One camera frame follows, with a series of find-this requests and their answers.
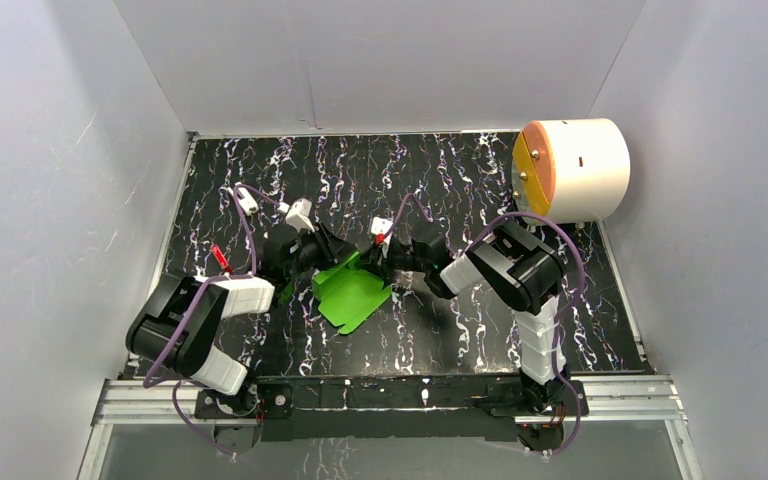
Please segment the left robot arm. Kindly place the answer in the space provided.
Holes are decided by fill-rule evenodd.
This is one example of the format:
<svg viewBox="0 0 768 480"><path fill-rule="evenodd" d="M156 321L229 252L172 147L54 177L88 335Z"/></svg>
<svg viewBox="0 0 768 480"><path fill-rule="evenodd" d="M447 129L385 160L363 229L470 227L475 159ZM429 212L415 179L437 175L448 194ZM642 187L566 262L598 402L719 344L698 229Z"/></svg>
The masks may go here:
<svg viewBox="0 0 768 480"><path fill-rule="evenodd" d="M310 230L281 226L253 251L242 273L163 275L125 338L127 350L151 364L144 387L190 380L220 393L231 414L250 414L259 391L246 381L247 366L216 346L220 323L269 312L291 297L298 277L337 266L355 250L321 222Z"/></svg>

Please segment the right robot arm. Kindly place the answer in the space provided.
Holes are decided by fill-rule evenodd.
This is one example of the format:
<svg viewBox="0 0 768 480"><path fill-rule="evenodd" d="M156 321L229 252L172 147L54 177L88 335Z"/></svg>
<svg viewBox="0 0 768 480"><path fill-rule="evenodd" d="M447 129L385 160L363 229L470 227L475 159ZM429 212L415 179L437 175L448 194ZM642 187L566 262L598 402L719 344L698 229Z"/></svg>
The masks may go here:
<svg viewBox="0 0 768 480"><path fill-rule="evenodd" d="M378 236L360 255L361 269L390 284L399 271L419 272L437 297L453 299L486 283L509 307L519 335L521 386L489 392L476 405L490 413L547 414L568 380L556 315L565 268L554 249L516 219L505 219L456 255L443 235L407 243Z"/></svg>

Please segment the small white plastic clip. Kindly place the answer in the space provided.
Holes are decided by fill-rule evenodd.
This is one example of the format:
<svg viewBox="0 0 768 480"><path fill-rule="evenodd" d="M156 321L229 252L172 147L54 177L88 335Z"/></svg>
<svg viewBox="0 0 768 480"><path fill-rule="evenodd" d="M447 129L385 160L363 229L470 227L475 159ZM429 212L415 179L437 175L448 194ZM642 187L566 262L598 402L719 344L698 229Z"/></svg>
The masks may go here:
<svg viewBox="0 0 768 480"><path fill-rule="evenodd" d="M234 195L240 210L246 216L252 216L260 210L257 200L246 187L235 187Z"/></svg>

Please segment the small red marker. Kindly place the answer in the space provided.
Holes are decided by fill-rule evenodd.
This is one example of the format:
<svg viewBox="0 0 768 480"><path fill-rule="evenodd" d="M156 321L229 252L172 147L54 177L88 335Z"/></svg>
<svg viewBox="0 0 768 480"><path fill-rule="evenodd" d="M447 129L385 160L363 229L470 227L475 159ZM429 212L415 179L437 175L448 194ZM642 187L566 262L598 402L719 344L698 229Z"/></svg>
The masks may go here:
<svg viewBox="0 0 768 480"><path fill-rule="evenodd" d="M222 249L218 245L213 244L211 246L211 253L212 253L213 257L215 258L215 260L217 261L218 265L220 266L221 271L224 274L232 274L233 273L233 268L230 266L230 264L229 264L227 258L225 257Z"/></svg>

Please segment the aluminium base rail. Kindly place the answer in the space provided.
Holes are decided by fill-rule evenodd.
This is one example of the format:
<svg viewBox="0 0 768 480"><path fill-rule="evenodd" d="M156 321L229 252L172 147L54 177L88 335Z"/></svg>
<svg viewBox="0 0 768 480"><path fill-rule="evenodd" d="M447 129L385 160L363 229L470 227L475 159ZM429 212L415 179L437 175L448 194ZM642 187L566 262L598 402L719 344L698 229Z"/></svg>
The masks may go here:
<svg viewBox="0 0 768 480"><path fill-rule="evenodd" d="M576 392L537 413L521 398L513 374L396 377L266 377L232 399L195 385L171 382L146 389L139 380L114 380L102 390L97 424L252 424L315 413L438 413L476 411L519 424L563 420L677 421L686 417L673 381L665 375L585 375Z"/></svg>

